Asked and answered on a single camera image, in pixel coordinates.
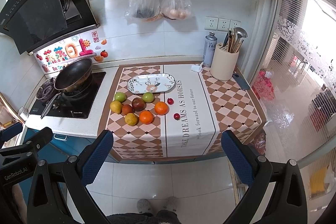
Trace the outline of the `yellow lemon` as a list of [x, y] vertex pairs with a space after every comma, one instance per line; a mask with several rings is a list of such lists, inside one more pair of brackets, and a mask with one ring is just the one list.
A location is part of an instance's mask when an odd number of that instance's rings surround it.
[[123, 105], [120, 101], [114, 100], [110, 103], [109, 107], [113, 113], [121, 114]]

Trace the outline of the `green apple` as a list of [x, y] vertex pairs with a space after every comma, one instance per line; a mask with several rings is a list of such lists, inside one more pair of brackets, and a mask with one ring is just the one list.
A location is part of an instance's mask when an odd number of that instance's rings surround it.
[[127, 99], [127, 96], [125, 93], [123, 92], [117, 92], [115, 95], [114, 95], [114, 100], [115, 101], [119, 101], [121, 103], [125, 102]]
[[154, 94], [151, 93], [151, 92], [146, 92], [146, 93], [144, 93], [144, 94], [142, 95], [142, 99], [143, 99], [143, 101], [146, 102], [146, 103], [151, 103], [151, 102], [153, 102], [153, 101], [155, 100], [155, 96], [154, 96]]

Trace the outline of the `dark reddish orange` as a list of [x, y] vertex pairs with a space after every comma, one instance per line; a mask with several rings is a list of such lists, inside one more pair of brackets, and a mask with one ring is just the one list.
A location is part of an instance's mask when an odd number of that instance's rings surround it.
[[122, 115], [127, 115], [129, 113], [134, 113], [134, 109], [130, 105], [123, 105], [121, 109]]

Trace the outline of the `yellow-green speckled citrus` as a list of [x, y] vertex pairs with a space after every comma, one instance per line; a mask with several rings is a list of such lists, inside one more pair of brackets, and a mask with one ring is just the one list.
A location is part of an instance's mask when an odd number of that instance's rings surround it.
[[129, 126], [135, 126], [138, 123], [138, 116], [134, 113], [127, 113], [124, 119], [125, 123]]

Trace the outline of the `dark red apple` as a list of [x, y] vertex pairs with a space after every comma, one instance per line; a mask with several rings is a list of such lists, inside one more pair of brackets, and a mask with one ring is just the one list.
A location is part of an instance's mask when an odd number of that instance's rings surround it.
[[134, 98], [131, 102], [132, 108], [135, 111], [142, 111], [146, 108], [146, 103], [142, 98]]

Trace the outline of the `bright orange front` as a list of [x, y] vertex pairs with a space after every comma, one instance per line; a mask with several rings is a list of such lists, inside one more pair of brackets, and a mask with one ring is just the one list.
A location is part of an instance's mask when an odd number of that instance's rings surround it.
[[149, 110], [143, 110], [139, 115], [139, 121], [143, 124], [151, 124], [154, 115]]

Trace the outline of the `bright orange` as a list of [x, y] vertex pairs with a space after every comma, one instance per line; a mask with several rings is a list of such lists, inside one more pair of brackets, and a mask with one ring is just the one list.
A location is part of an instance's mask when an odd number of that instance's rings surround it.
[[143, 124], [151, 124], [154, 115], [149, 110], [143, 110], [139, 115], [139, 121]]
[[169, 112], [169, 106], [165, 102], [159, 101], [155, 104], [154, 111], [158, 115], [165, 115]]

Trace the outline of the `black gas stove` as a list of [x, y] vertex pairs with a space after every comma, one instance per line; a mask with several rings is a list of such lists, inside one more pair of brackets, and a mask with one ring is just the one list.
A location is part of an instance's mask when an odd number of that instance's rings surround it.
[[[87, 119], [105, 75], [105, 72], [92, 73], [79, 90], [59, 94], [47, 115], [60, 118]], [[51, 78], [39, 87], [36, 100], [29, 111], [30, 115], [40, 116], [50, 99], [57, 94], [54, 89], [54, 82], [55, 79]]]

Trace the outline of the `black frying pan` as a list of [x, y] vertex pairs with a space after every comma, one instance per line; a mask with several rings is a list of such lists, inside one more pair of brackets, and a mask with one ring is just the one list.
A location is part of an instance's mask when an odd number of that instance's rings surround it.
[[67, 65], [56, 77], [54, 89], [58, 93], [50, 99], [48, 104], [46, 104], [46, 107], [41, 114], [41, 119], [49, 113], [58, 96], [62, 93], [78, 90], [90, 76], [91, 72], [92, 60], [88, 58], [79, 59]]

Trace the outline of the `grey slippers feet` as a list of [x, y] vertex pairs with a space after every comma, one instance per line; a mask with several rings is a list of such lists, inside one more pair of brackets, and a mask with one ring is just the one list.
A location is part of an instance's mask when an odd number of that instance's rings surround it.
[[174, 213], [177, 212], [179, 199], [169, 197], [165, 200], [147, 200], [140, 199], [137, 201], [137, 211], [139, 213], [155, 214], [161, 210], [168, 210]]

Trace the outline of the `checkered table mat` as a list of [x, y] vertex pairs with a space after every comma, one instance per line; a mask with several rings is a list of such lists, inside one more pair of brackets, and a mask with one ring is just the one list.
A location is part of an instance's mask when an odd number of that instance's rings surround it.
[[[252, 90], [241, 90], [236, 81], [219, 81], [205, 68], [191, 71], [192, 63], [146, 63], [121, 65], [114, 77], [98, 130], [112, 131], [112, 156], [119, 162], [170, 161], [202, 158], [222, 151], [221, 135], [231, 130], [244, 144], [251, 142], [266, 122], [264, 111]], [[134, 76], [167, 73], [175, 78], [175, 87], [164, 93], [154, 93], [155, 100], [146, 105], [154, 115], [151, 124], [140, 121], [135, 126], [125, 123], [122, 114], [113, 113], [110, 103], [117, 92], [126, 94], [126, 105], [141, 94], [127, 90]], [[174, 100], [173, 105], [167, 99]], [[157, 102], [165, 102], [169, 112], [158, 115]], [[174, 119], [178, 113], [180, 120]]]

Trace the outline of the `red patterned bag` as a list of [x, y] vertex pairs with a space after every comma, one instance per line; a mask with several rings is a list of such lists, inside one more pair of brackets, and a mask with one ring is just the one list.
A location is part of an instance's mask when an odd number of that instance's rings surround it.
[[273, 84], [269, 77], [266, 76], [268, 72], [260, 70], [253, 85], [252, 90], [258, 99], [272, 101], [275, 99]]

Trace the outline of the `oval decorated ceramic plate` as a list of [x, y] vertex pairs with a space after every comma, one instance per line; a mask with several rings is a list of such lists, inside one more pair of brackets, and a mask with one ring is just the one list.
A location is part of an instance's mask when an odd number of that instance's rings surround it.
[[133, 94], [164, 93], [175, 87], [175, 78], [167, 73], [139, 75], [127, 82], [127, 90]]

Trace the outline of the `upper cherry tomato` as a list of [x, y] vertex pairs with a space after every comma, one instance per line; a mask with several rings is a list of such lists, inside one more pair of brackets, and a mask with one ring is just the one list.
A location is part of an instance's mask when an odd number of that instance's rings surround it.
[[173, 100], [172, 98], [168, 98], [168, 99], [167, 99], [167, 103], [168, 103], [169, 105], [173, 105], [173, 104], [174, 104], [174, 100]]

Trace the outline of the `cherry tomato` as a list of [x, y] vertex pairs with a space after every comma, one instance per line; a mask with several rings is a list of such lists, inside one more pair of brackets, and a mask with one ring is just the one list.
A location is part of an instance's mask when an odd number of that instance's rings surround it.
[[178, 120], [180, 120], [180, 118], [181, 118], [181, 116], [180, 116], [178, 113], [175, 113], [175, 114], [174, 114], [174, 119], [175, 119], [175, 120], [178, 121]]
[[174, 100], [173, 100], [172, 98], [168, 98], [168, 99], [167, 99], [167, 103], [168, 103], [169, 105], [173, 105], [173, 104], [174, 104]]

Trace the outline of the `black range hood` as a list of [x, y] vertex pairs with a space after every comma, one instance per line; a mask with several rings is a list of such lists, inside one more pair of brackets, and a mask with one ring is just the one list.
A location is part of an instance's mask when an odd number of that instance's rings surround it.
[[8, 0], [1, 10], [1, 33], [20, 54], [98, 27], [87, 0]]

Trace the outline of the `lower cherry tomato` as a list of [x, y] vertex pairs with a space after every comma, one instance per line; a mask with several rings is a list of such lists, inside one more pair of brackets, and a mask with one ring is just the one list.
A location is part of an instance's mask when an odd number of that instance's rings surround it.
[[181, 118], [181, 116], [180, 116], [178, 113], [175, 113], [175, 114], [174, 114], [174, 119], [175, 119], [175, 120], [178, 121], [178, 120], [180, 120], [180, 118]]

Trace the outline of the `beige utensil holder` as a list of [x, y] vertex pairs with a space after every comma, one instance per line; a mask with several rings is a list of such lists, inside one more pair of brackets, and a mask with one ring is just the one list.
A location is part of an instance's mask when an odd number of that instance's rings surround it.
[[210, 67], [212, 77], [220, 81], [232, 78], [239, 57], [239, 52], [230, 53], [222, 48], [222, 43], [216, 45], [213, 61]]

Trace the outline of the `white folded cloth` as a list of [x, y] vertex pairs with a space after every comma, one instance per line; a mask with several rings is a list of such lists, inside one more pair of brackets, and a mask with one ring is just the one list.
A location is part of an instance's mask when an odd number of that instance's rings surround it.
[[191, 65], [191, 71], [201, 73], [203, 70], [203, 63]]

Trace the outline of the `metal ladle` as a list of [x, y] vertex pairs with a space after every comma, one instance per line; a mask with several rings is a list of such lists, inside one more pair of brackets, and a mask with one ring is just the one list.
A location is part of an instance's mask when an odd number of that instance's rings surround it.
[[239, 51], [240, 47], [241, 47], [241, 40], [244, 38], [247, 38], [248, 34], [246, 32], [246, 30], [244, 30], [241, 27], [235, 27], [234, 28], [234, 40], [233, 40], [233, 45], [232, 45], [232, 53], [236, 53]]

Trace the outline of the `grey spray can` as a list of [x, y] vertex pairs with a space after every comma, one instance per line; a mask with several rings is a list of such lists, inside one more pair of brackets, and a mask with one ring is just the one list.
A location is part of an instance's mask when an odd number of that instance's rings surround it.
[[214, 32], [209, 32], [205, 37], [205, 47], [203, 50], [203, 65], [210, 67], [213, 61], [215, 48], [217, 45], [217, 37]]

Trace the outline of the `plastic bag with eggs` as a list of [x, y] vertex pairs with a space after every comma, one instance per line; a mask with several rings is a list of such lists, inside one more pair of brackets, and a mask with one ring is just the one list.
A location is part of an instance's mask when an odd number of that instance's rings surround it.
[[186, 20], [193, 16], [191, 0], [162, 0], [161, 14], [170, 20]]

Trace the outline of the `colourful wall sticker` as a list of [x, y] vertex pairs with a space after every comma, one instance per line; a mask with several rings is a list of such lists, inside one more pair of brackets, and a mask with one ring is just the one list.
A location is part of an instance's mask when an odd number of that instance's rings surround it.
[[94, 63], [106, 61], [107, 43], [107, 39], [100, 39], [97, 30], [93, 30], [60, 40], [37, 51], [34, 57], [42, 71], [49, 74], [81, 58], [90, 58]]

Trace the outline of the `white wall socket strip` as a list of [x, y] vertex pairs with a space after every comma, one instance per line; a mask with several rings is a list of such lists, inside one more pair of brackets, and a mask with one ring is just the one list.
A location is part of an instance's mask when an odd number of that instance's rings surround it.
[[205, 30], [229, 31], [235, 27], [240, 27], [241, 22], [238, 20], [205, 17]]

